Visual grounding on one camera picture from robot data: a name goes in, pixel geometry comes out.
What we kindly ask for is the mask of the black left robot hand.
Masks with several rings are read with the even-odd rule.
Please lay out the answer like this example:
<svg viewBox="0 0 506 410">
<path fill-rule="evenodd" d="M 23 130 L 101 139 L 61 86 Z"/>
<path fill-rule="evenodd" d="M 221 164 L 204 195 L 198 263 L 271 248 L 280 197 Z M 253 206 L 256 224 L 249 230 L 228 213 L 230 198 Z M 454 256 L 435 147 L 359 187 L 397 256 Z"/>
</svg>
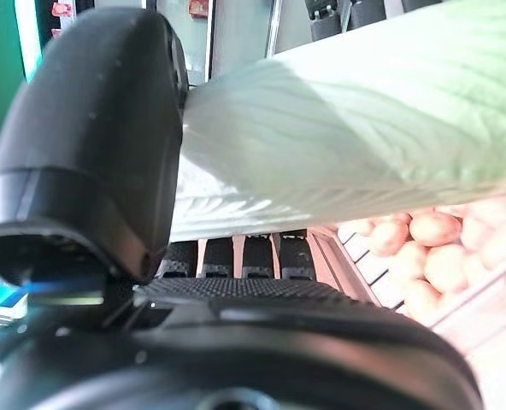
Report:
<svg viewBox="0 0 506 410">
<path fill-rule="evenodd" d="M 157 277 L 172 254 L 180 41 L 92 9 L 48 46 L 0 132 L 0 409 L 480 409 L 425 326 L 299 279 Z"/>
</svg>

